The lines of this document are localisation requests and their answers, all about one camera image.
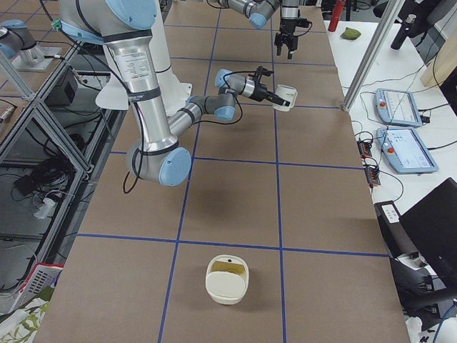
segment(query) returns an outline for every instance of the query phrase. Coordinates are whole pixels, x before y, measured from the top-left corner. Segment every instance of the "wire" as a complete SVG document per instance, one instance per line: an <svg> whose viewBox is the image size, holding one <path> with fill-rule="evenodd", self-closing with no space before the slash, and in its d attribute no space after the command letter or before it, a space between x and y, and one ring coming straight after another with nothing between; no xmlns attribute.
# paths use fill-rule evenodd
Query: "wire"
<svg viewBox="0 0 457 343"><path fill-rule="evenodd" d="M34 258L35 258L35 261L38 261L38 257L37 255L35 254L35 250L33 250L29 245L27 244L18 244L18 245L14 245L12 247L8 247L8 248L3 248L2 250L10 250L10 249L14 249L14 248L19 248L19 247L26 247L27 249L29 249L31 251L31 253L34 255Z"/></svg>
<svg viewBox="0 0 457 343"><path fill-rule="evenodd" d="M230 7L222 7L222 6L220 6L220 7L213 6L213 5L211 5L211 4L209 3L209 0L206 0L206 3L207 3L210 7L213 7L214 9L229 9L229 8L230 8Z"/></svg>
<svg viewBox="0 0 457 343"><path fill-rule="evenodd" d="M452 309L454 307L457 307L457 303L454 303L451 307L448 308L448 310L444 313L443 315L443 318L441 318L440 320L440 324L438 325L438 329L436 329L436 332L435 332L435 337L433 338L433 342L432 343L436 343L436 339L438 338L438 334L441 330L441 327L443 326L443 323L444 321L447 319L447 316L449 313L451 313Z"/></svg>
<svg viewBox="0 0 457 343"><path fill-rule="evenodd" d="M53 107L57 107L59 109L65 109L66 111L74 113L74 114L78 114L79 116L93 116L95 113L101 111L100 107L97 108L95 111L92 111L92 112L89 112L89 111L75 111L74 109L69 109L68 107L65 107L65 106L53 106Z"/></svg>
<svg viewBox="0 0 457 343"><path fill-rule="evenodd" d="M21 175L13 174L13 173L3 173L3 174L0 174L0 177L5 177L5 176L22 177Z"/></svg>
<svg viewBox="0 0 457 343"><path fill-rule="evenodd" d="M134 103L134 107L136 110L136 115L138 116L138 122L140 123L140 131L141 131L140 164L139 164L138 172L136 170L134 170L135 171L135 181L133 182L133 184L130 186L129 189L126 189L126 183L127 183L127 179L129 178L130 172L129 171L127 172L126 177L124 178L124 182L122 183L122 190L124 191L124 194L128 194L131 191L133 191L133 189L136 186L136 183L138 182L138 180L140 178L141 168L143 166L143 151L144 151L144 128L143 128L143 118L142 118L143 114L141 113L141 110L137 103ZM136 160L133 163L134 163L133 167L134 167L134 169L136 169Z"/></svg>
<svg viewBox="0 0 457 343"><path fill-rule="evenodd" d="M442 104L439 106L431 107L430 109L418 109L418 111L419 112L431 111L432 109L439 109L440 107L450 106L450 105L451 105L450 103L447 103L447 104Z"/></svg>
<svg viewBox="0 0 457 343"><path fill-rule="evenodd" d="M427 148L428 150L437 150L437 149L442 149L442 148L446 148L447 146L450 146L452 144L455 144L457 143L457 141L452 141L451 143L448 143L448 144L445 144L445 145L442 145L442 146L436 146L434 148Z"/></svg>
<svg viewBox="0 0 457 343"><path fill-rule="evenodd" d="M48 156L52 156L52 157L55 157L55 156L58 156L59 154L56 153L54 150L50 149L49 147L47 147L46 144L43 144L41 143L31 132L29 129L25 128L26 132L29 134L29 136L35 141L35 143L37 143L38 145L42 146L43 149L44 149L44 153Z"/></svg>
<svg viewBox="0 0 457 343"><path fill-rule="evenodd" d="M212 120L199 120L199 121L196 121L194 123L194 125L199 124L199 123L211 123L211 124L218 124L218 125L234 125L234 124L240 122L243 119L243 108L241 107L241 104L238 101L238 99L236 98L236 96L233 96L233 97L236 101L236 104L238 104L238 107L240 109L240 117L236 121L231 121L230 123L221 123L219 121L212 121Z"/></svg>
<svg viewBox="0 0 457 343"><path fill-rule="evenodd" d="M386 174L386 175L389 175L390 177L393 177L395 180L397 180L398 182L400 182L400 185L401 185L401 193L400 193L400 195L397 197L397 199L393 200L393 202L398 201L398 200L403 196L403 193L405 192L405 186L403 185L403 182L401 182L401 180L400 180L398 177L396 177L395 175L389 174L389 173L387 173L387 172L385 172L385 171L382 171L382 170L380 170L380 169L379 169L379 172L380 172L380 173L383 173L383 174Z"/></svg>
<svg viewBox="0 0 457 343"><path fill-rule="evenodd" d="M0 99L0 101L6 102L7 104L12 105L12 106L14 106L14 107L17 109L17 105L15 105L15 104L13 104L13 103L7 101L7 100Z"/></svg>
<svg viewBox="0 0 457 343"><path fill-rule="evenodd" d="M49 18L49 20L53 21L54 19L52 19L52 16L49 14L46 6L44 6L43 0L40 0L40 5L41 5L41 8L43 9L44 13L46 14L46 16Z"/></svg>
<svg viewBox="0 0 457 343"><path fill-rule="evenodd" d="M303 32L302 34L298 34L296 37L302 37L302 36L304 36L305 34L307 34L308 32L310 32L310 30L311 30L312 27L313 27L312 21L310 21L309 24L310 24L310 25L309 25L308 29L307 29L305 32Z"/></svg>

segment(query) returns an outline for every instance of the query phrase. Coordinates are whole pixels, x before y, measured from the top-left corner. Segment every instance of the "white cup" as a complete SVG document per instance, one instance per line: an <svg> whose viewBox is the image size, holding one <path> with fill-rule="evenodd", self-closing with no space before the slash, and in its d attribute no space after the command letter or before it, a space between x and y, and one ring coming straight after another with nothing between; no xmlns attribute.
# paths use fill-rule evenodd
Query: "white cup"
<svg viewBox="0 0 457 343"><path fill-rule="evenodd" d="M276 87L276 95L282 99L289 101L291 104L288 106L279 106L274 104L273 108L278 111L288 112L295 105L295 100L297 99L298 92L295 88L286 86L285 84L279 84Z"/></svg>

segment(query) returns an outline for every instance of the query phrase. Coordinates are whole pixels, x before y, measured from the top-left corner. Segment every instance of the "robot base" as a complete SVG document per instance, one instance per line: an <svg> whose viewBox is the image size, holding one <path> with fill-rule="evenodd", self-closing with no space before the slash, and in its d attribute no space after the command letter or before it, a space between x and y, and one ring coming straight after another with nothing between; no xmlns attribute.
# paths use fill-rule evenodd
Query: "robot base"
<svg viewBox="0 0 457 343"><path fill-rule="evenodd" d="M44 52L45 56L53 56L53 55L58 55L61 53L62 48L57 48L57 47L46 47L46 46L40 46L40 49ZM24 63L22 60L22 57L18 55L11 64L13 64L13 67L17 71L46 71L48 69L49 64L54 59L44 59L42 62L37 63L35 65L30 65Z"/></svg>

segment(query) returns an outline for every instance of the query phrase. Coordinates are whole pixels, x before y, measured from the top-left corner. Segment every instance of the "metal rack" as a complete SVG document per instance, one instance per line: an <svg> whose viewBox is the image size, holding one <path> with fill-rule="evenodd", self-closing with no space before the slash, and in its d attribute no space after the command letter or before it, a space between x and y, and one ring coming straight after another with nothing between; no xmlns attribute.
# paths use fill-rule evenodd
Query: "metal rack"
<svg viewBox="0 0 457 343"><path fill-rule="evenodd" d="M77 56L77 49L72 47L66 54L66 60L71 61ZM75 228L75 223L81 221L81 212L75 211L72 204L78 205L78 198L85 196L85 182L98 177L125 115L122 111L107 110L102 115L93 116L93 121L79 125L81 123L75 121L74 114L68 108L47 106L45 100L66 72L67 61L60 61L38 91L34 91L0 52L0 72L7 75L22 99L27 101L15 125L0 141L0 174L25 175L40 161L49 158L29 133L58 149L74 170L72 178L67 180L70 184L66 185L65 194L61 193L61 201L45 219L33 216L38 202L36 197L22 198L19 195L19 201L13 199L13 192L16 192L16 196L19 194L14 188L14 181L18 177L0 177L0 201L3 207L0 213L0 257L8 266L0 272L0 287L4 289L15 286L12 289L15 291L35 263L52 260L51 252L58 251L56 244L62 243L62 239L57 237L65 236L68 230ZM106 72L100 72L100 75L106 75ZM75 97L78 110L84 110L84 107L92 110L95 96L94 90L80 88ZM76 131L87 139L88 144L83 151L69 136L71 131L66 129L71 122L79 126ZM0 298L0 312L13 299Z"/></svg>

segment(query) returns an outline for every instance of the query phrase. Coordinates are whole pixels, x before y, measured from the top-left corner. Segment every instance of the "white table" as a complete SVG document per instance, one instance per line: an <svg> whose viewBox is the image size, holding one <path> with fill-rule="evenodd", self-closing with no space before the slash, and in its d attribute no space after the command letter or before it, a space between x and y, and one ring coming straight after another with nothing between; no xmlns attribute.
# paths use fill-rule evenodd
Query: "white table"
<svg viewBox="0 0 457 343"><path fill-rule="evenodd" d="M356 73L365 50L376 30L377 23L362 23L341 21L335 32L328 32L331 48L338 67L338 75L343 86L343 91L351 85L353 76ZM355 41L348 41L340 38L341 33L351 27L359 30L362 35ZM394 24L370 73L364 84L370 84L374 81L384 79L400 79L405 75L414 73L421 66L423 67L416 75L408 76L400 81L378 82L372 86L364 86L361 91L376 91L377 88L388 88L398 90L418 91L425 89L421 83L421 75L426 70L423 61L416 52L416 48L407 39L401 49L393 50L390 48L391 42L398 32L399 24ZM371 119L379 120L376 116L376 109L373 104L373 94L362 94L365 104L368 108ZM427 109L434 106L447 103L446 98L438 87L414 94L414 98L419 109ZM357 98L350 110L353 120L360 121L363 124L364 131L370 131L375 134L377 128L383 128L384 125L369 121L366 118L366 111L363 108L360 97ZM361 128L358 123L353 123L354 132L360 132ZM418 129L418 133L427 147L442 146L457 139L457 117L449 106L434 109L432 112L431 123ZM373 157L379 161L379 147L377 144L372 148ZM416 202L427 195L433 188L437 187L444 179L453 177L457 180L457 144L452 146L431 151L433 158L438 164L440 170L432 174L409 174L399 175L395 173L388 165L386 158L382 158L380 164L381 171L385 171L397 176L404 185L404 194L396 202L396 206L401 214L410 209ZM401 185L389 175L380 175L381 186L373 190L373 203L393 200L401 193Z"/></svg>

